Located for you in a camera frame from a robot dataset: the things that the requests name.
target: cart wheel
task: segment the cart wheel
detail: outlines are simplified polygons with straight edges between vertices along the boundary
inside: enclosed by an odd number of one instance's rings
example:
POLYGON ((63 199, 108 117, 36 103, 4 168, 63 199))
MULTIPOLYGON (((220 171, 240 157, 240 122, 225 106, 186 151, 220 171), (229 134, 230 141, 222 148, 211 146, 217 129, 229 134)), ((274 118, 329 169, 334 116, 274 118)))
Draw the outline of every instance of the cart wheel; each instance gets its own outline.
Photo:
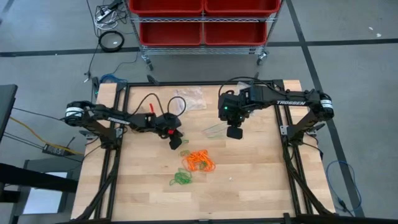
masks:
POLYGON ((148 59, 145 60, 145 62, 147 63, 147 68, 148 68, 150 71, 153 71, 153 70, 154 70, 154 66, 152 65, 151 60, 149 60, 149 58, 148 58, 148 59))
POLYGON ((152 63, 148 64, 148 68, 149 68, 150 71, 154 70, 154 66, 152 65, 152 63))
POLYGON ((262 65, 264 61, 262 59, 257 59, 257 65, 262 65))

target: yellow cable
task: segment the yellow cable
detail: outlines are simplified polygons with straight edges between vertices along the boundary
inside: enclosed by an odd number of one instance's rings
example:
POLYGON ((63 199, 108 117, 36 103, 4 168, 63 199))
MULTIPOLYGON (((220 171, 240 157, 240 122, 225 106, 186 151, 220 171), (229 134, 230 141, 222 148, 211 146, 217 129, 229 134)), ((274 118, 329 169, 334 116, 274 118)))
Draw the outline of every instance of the yellow cable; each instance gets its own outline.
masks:
POLYGON ((50 143, 50 142, 48 142, 48 141, 42 139, 42 138, 41 138, 38 134, 36 134, 35 131, 33 131, 33 129, 30 128, 28 125, 26 125, 26 124, 24 124, 24 123, 18 121, 17 119, 15 119, 15 118, 13 118, 13 117, 10 117, 10 119, 13 120, 13 121, 15 121, 15 122, 17 122, 18 124, 22 125, 23 127, 27 128, 27 129, 28 129, 29 131, 31 131, 31 133, 32 133, 34 136, 36 136, 40 141, 42 141, 42 142, 48 144, 49 146, 56 147, 56 148, 59 148, 59 149, 63 149, 63 150, 65 150, 65 151, 68 151, 68 152, 73 153, 73 154, 83 155, 83 153, 76 152, 76 151, 74 151, 74 150, 68 149, 68 148, 63 147, 63 146, 58 146, 58 145, 56 145, 56 144, 52 144, 52 143, 50 143))

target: shelving cart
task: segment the shelving cart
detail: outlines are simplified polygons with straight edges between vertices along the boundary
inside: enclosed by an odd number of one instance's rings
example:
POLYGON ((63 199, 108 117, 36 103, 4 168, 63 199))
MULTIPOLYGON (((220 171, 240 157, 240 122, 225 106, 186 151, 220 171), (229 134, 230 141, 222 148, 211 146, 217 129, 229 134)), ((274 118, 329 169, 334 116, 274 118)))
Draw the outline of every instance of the shelving cart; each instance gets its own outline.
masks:
POLYGON ((134 31, 134 35, 139 44, 139 48, 141 51, 141 57, 146 62, 150 70, 153 70, 153 65, 148 57, 148 55, 205 55, 205 54, 213 54, 213 55, 225 55, 225 54, 236 54, 236 55, 244 55, 244 54, 254 54, 258 55, 257 65, 261 65, 269 55, 267 51, 267 43, 269 38, 274 30, 276 22, 278 20, 280 10, 282 9, 284 0, 280 0, 279 9, 275 13, 274 17, 266 16, 266 17, 240 17, 240 16, 226 16, 226 17, 214 17, 214 16, 206 16, 206 12, 203 10, 201 12, 201 17, 142 17, 137 14, 133 14, 129 9, 128 0, 123 0, 124 5, 127 9, 127 13, 129 16, 129 20, 131 21, 132 29, 134 31), (140 41, 140 35, 137 31, 135 22, 145 23, 145 22, 269 22, 272 23, 268 32, 266 32, 266 41, 265 44, 262 45, 226 45, 226 46, 214 46, 214 45, 206 45, 200 44, 198 46, 148 46, 142 45, 140 41))

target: black stand leg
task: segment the black stand leg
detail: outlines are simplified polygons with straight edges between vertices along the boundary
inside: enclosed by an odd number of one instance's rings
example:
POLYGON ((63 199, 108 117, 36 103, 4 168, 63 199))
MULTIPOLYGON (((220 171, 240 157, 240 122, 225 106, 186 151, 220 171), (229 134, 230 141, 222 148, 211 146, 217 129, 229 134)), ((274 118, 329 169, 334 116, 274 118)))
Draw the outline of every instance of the black stand leg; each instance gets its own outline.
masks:
POLYGON ((0 163, 0 182, 75 193, 77 181, 0 163))

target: power strip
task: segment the power strip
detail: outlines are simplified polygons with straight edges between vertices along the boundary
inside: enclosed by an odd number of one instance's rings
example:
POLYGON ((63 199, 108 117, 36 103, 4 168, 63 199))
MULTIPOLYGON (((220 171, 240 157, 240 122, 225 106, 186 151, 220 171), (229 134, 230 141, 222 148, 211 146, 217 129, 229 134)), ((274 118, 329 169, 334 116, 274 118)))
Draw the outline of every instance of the power strip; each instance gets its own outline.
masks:
POLYGON ((97 22, 101 22, 105 17, 111 14, 114 10, 107 9, 103 15, 100 15, 96 18, 97 22))

